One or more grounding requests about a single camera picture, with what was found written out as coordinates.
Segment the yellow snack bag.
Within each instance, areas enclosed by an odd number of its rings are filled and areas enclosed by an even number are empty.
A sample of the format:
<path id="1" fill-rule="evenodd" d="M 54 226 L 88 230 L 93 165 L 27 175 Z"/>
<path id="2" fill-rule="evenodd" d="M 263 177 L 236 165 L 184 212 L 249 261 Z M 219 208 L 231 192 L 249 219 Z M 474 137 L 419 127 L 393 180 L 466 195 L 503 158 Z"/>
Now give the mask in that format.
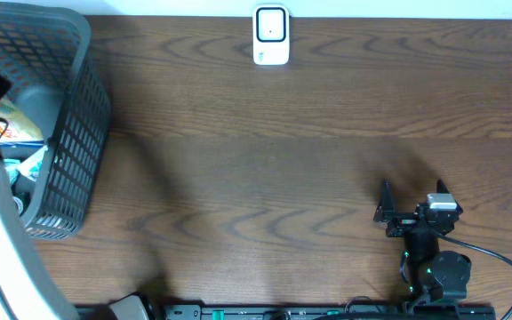
<path id="1" fill-rule="evenodd" d="M 44 136 L 9 99 L 0 99 L 0 144 L 43 143 Z"/>

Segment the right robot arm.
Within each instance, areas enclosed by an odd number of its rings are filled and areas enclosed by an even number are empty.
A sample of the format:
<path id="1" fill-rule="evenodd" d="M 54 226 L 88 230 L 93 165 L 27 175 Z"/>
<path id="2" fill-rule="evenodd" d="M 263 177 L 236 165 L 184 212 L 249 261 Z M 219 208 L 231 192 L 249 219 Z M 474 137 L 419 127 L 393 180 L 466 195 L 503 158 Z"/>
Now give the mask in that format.
<path id="1" fill-rule="evenodd" d="M 442 181 L 426 201 L 412 212 L 399 212 L 389 184 L 382 184 L 373 220 L 385 223 L 386 236 L 404 240 L 401 277 L 412 288 L 416 303 L 457 302 L 467 298 L 471 260 L 460 253 L 442 251 L 438 238 L 454 230 L 463 213 Z"/>

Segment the teal tissue pack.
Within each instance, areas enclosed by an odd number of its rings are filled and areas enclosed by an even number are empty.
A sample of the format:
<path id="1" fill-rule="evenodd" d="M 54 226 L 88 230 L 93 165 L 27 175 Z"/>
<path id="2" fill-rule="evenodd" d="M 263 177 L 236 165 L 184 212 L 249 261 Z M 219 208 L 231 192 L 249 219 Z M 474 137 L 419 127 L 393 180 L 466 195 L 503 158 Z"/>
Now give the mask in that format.
<path id="1" fill-rule="evenodd" d="M 42 146 L 37 150 L 37 152 L 21 162 L 18 166 L 20 174 L 27 179 L 36 182 L 41 171 L 44 155 L 47 150 L 47 146 Z"/>

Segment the teal snack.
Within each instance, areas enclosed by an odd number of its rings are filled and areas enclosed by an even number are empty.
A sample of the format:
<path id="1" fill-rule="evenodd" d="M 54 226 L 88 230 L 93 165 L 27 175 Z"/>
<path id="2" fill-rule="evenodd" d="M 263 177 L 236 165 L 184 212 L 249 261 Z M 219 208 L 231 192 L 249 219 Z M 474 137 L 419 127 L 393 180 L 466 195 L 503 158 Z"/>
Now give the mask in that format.
<path id="1" fill-rule="evenodd" d="M 20 176 L 20 164 L 19 159 L 5 158 L 4 168 L 7 171 L 10 184 L 13 185 Z"/>

